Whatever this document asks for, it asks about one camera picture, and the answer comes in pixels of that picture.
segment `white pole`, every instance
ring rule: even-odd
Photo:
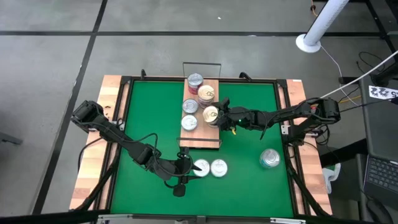
[[[299,49],[307,53],[319,51],[321,48],[320,39],[348,1],[329,0],[315,19],[310,30],[296,38],[296,44]]]

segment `laptop keyboard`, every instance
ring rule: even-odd
[[[398,166],[369,156],[368,182],[398,193]]]

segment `gray concrete floor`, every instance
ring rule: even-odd
[[[385,28],[398,30],[386,4],[373,3]],[[100,4],[0,0],[0,30],[91,31]],[[316,5],[319,11],[323,3]],[[305,32],[315,19],[309,7],[307,0],[109,0],[99,29]],[[375,32],[377,27],[364,4],[349,3],[329,31]],[[24,140],[21,146],[0,144],[0,204],[6,205],[0,216],[30,212],[88,38],[0,36],[0,131]],[[378,38],[325,37],[322,45],[346,76],[361,74],[358,52],[390,54]],[[182,76],[182,62],[220,63],[222,77],[245,71],[253,78],[301,79],[307,97],[338,87],[330,58],[323,51],[301,52],[295,37],[97,37],[76,105],[97,99],[103,75],[138,75],[144,68],[148,75]],[[342,114],[330,128],[332,147],[363,138],[361,110]],[[70,125],[43,212],[68,210],[85,142],[86,134]],[[333,210],[338,213],[338,206]]]

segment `sticker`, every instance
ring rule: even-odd
[[[380,100],[395,98],[398,96],[398,90],[369,85],[369,96]]]

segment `white pole base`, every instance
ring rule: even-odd
[[[321,42],[318,41],[315,45],[307,45],[304,44],[304,37],[305,34],[302,34],[296,38],[296,45],[299,47],[300,50],[306,53],[315,53],[321,49]]]

